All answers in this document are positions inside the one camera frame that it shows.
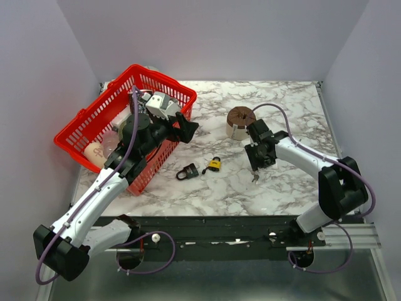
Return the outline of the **yellow Opel padlock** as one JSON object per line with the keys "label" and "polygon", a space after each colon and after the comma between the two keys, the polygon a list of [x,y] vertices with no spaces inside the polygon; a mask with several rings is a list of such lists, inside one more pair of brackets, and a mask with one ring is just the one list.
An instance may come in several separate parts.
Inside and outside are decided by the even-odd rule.
{"label": "yellow Opel padlock", "polygon": [[202,171],[202,175],[204,175],[207,171],[219,172],[220,170],[221,170],[221,158],[215,156],[209,162],[207,167]]}

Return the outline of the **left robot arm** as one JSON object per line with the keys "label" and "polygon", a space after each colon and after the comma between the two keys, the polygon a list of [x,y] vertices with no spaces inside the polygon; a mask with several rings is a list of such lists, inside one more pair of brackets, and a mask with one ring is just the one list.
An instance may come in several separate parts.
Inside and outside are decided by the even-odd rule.
{"label": "left robot arm", "polygon": [[181,112],[167,119],[146,114],[129,116],[122,140],[91,188],[50,227],[40,225],[34,231],[38,264],[67,281],[76,279],[95,253],[95,242],[85,241],[89,230],[108,205],[139,177],[147,166],[147,156],[165,140],[188,144],[198,126]]}

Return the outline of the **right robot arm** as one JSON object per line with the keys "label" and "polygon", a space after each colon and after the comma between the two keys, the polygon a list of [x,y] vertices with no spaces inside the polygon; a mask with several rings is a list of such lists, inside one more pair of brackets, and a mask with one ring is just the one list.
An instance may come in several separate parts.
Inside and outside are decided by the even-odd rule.
{"label": "right robot arm", "polygon": [[354,159],[326,156],[290,136],[285,131],[272,132],[261,119],[247,126],[251,143],[245,151],[252,170],[286,161],[318,181],[318,202],[290,222],[288,238],[301,246],[311,232],[337,221],[368,200],[367,189]]}

